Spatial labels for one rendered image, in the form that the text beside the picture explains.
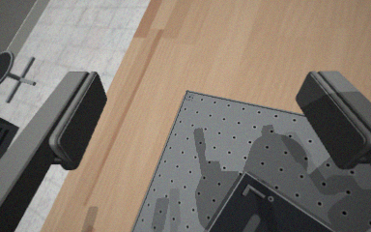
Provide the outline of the grey flat base plate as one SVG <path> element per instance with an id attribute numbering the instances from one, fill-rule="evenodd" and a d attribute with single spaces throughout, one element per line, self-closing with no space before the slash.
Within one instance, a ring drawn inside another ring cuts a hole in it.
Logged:
<path id="1" fill-rule="evenodd" d="M 335 232 L 371 232 L 371 165 L 340 169 L 302 113 L 185 91 L 131 232 L 208 232 L 247 172 Z"/>

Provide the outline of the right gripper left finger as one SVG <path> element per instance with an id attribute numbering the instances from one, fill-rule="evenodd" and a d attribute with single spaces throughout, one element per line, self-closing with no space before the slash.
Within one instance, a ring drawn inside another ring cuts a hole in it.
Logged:
<path id="1" fill-rule="evenodd" d="M 106 102 L 97 72 L 67 72 L 0 159 L 0 232 L 15 232 L 51 164 L 79 166 Z"/>

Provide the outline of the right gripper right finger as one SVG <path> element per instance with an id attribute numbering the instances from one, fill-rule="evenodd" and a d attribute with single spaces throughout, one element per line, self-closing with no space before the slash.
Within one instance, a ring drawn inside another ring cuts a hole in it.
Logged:
<path id="1" fill-rule="evenodd" d="M 311 71 L 296 102 L 340 169 L 371 165 L 371 101 L 338 71 Z"/>

